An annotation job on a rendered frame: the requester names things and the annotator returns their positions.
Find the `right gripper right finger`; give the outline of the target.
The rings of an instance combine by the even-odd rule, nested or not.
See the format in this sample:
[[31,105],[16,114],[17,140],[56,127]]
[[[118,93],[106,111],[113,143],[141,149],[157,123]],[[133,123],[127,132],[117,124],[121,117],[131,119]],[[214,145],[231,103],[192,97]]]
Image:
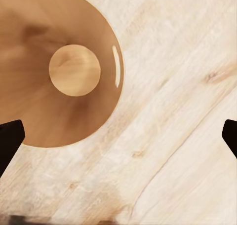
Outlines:
[[237,158],[237,121],[230,119],[225,121],[222,137]]

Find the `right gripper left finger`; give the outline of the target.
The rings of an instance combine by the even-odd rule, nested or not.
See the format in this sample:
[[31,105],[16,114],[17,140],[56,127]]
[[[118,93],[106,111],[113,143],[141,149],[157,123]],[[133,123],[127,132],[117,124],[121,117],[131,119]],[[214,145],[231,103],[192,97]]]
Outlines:
[[20,119],[0,125],[0,178],[25,139]]

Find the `trash can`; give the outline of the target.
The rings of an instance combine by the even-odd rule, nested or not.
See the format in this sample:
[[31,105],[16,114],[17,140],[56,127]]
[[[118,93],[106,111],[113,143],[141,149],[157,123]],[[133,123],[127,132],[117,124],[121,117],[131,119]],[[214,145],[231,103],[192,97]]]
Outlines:
[[124,84],[118,35],[90,0],[0,0],[0,125],[20,119],[21,145],[61,149],[92,137]]

